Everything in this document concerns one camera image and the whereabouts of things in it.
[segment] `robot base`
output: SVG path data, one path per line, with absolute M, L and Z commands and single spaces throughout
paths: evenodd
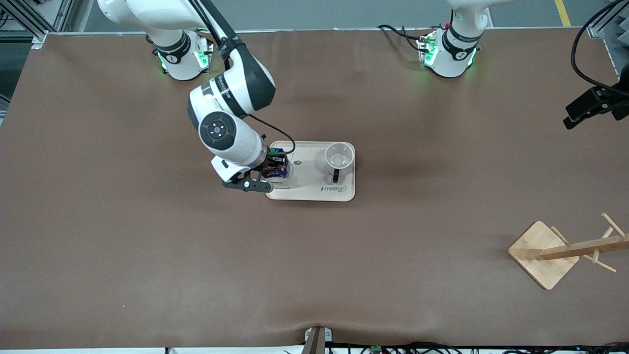
M 418 48 L 428 51 L 428 53 L 419 52 L 421 68 L 430 68 L 435 74 L 443 77 L 460 76 L 472 65 L 476 49 L 464 60 L 454 60 L 452 54 L 443 48 L 443 32 L 444 30 L 439 28 L 417 41 Z
M 189 30 L 184 30 L 184 33 L 190 38 L 191 48 L 178 64 L 171 63 L 169 55 L 162 58 L 160 54 L 157 54 L 162 62 L 164 74 L 180 81 L 192 80 L 203 72 L 209 72 L 214 50 L 214 45 L 208 43 L 206 37 Z
M 295 152 L 289 156 L 293 169 L 293 187 L 273 189 L 267 193 L 277 200 L 321 200 L 326 202 L 349 202 L 356 194 L 356 162 L 352 170 L 332 182 L 332 175 L 326 170 L 325 151 L 332 144 L 322 141 L 297 141 Z M 292 147 L 289 141 L 276 141 L 271 147 L 280 147 L 288 151 Z

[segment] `black bracket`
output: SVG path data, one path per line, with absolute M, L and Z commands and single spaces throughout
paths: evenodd
M 620 73 L 620 80 L 612 88 L 629 94 L 629 64 Z M 611 112 L 614 119 L 621 120 L 629 115 L 629 96 L 601 86 L 590 88 L 566 106 L 568 117 L 564 119 L 566 129 L 572 129 L 595 115 Z
M 273 190 L 273 186 L 269 182 L 263 182 L 263 181 L 252 179 L 251 171 L 253 170 L 245 172 L 242 178 L 235 177 L 230 182 L 223 181 L 223 186 L 225 188 L 231 188 L 235 190 L 259 191 L 262 193 L 268 193 Z

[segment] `printed logo on tray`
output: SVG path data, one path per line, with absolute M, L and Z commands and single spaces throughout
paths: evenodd
M 340 186 L 322 186 L 322 187 L 321 187 L 321 191 L 329 191 L 329 192 L 343 193 L 343 192 L 345 192 L 345 190 L 347 190 L 347 186 L 346 186 L 346 185 L 340 185 Z

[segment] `metal frame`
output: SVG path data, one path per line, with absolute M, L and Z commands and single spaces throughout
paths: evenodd
M 610 9 L 609 13 L 604 14 L 602 17 L 596 20 L 596 22 L 594 22 L 592 25 L 589 25 L 587 27 L 587 34 L 590 36 L 590 38 L 593 38 L 593 39 L 603 38 L 604 26 L 607 25 L 607 23 L 613 20 L 616 16 L 624 17 L 623 14 L 627 14 L 627 11 L 629 10 L 624 8 L 627 2 L 628 1 L 622 1 L 618 3 L 615 7 Z M 623 11 L 614 12 L 613 10 L 615 9 L 619 9 L 619 10 L 623 9 Z
M 6 116 L 6 110 L 9 108 L 9 98 L 0 93 L 0 126 L 4 121 L 4 117 Z
M 0 6 L 25 29 L 25 31 L 2 31 L 0 38 L 3 42 L 33 38 L 33 43 L 43 43 L 48 32 L 63 30 L 73 3 L 74 0 L 61 0 L 54 22 L 50 23 L 25 0 L 0 0 Z

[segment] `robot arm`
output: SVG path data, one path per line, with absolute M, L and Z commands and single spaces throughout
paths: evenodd
M 515 0 L 447 0 L 452 7 L 448 28 L 439 28 L 419 41 L 421 63 L 444 77 L 456 77 L 472 64 L 488 18 L 485 9 Z
M 250 178 L 276 161 L 263 138 L 242 119 L 270 105 L 276 87 L 268 70 L 249 52 L 210 0 L 98 0 L 103 13 L 118 23 L 144 29 L 160 53 L 179 59 L 194 52 L 183 28 L 208 28 L 221 58 L 233 65 L 190 92 L 188 115 L 205 147 L 216 156 L 212 166 L 223 185 L 245 191 L 270 192 L 271 184 Z

